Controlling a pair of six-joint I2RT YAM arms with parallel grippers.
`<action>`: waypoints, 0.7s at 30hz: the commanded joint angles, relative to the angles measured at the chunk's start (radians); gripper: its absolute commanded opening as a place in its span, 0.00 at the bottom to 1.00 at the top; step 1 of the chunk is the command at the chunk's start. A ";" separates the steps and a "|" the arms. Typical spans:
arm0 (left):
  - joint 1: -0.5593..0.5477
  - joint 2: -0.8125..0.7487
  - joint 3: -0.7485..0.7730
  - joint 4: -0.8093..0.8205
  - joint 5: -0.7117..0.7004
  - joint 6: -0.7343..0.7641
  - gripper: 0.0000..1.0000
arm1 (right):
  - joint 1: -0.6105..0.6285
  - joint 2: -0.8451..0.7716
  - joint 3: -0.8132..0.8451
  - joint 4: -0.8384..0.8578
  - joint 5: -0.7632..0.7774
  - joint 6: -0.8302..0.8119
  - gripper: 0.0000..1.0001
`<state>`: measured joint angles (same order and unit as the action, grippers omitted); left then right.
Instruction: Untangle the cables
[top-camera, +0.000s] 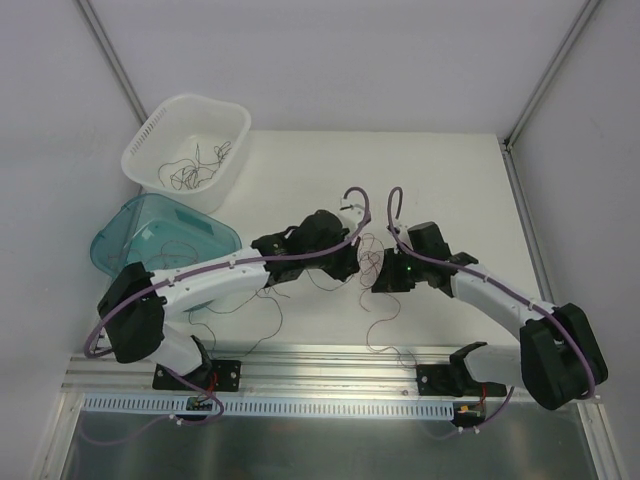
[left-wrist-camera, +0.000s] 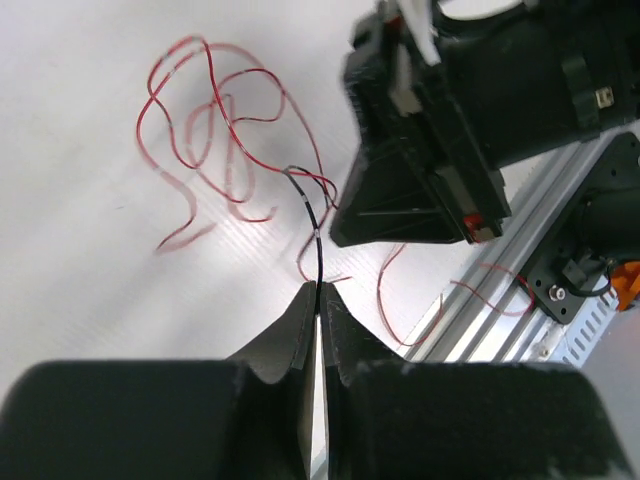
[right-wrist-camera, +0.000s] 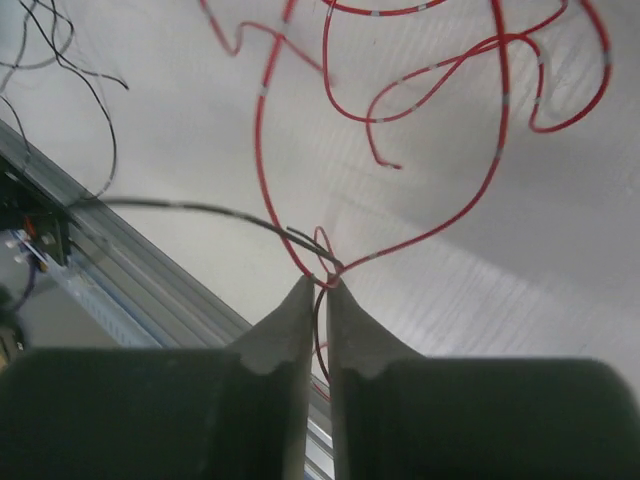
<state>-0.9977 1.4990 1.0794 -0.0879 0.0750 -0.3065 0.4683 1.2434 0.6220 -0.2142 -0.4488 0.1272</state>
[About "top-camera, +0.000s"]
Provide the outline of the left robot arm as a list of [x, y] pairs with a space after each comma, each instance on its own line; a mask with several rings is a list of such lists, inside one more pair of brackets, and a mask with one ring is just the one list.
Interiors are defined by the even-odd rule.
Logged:
[[150, 360], [184, 388], [212, 390], [219, 376], [204, 345], [168, 319], [221, 297], [295, 281], [306, 270], [344, 282], [359, 270], [360, 233], [369, 220], [355, 207], [318, 210], [219, 259], [154, 271], [128, 265], [98, 304], [109, 353], [121, 364]]

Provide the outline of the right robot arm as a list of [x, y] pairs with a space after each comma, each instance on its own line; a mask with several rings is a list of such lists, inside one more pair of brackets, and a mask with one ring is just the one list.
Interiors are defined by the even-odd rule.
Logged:
[[481, 386], [524, 388], [539, 405], [556, 410], [591, 397], [608, 379], [583, 309], [525, 296], [472, 255], [452, 253], [434, 222], [409, 228], [405, 241], [385, 249], [371, 290], [407, 293], [419, 283], [474, 307], [518, 342], [507, 347], [476, 341], [450, 354], [444, 365], [423, 366], [418, 376], [429, 394], [462, 397]]

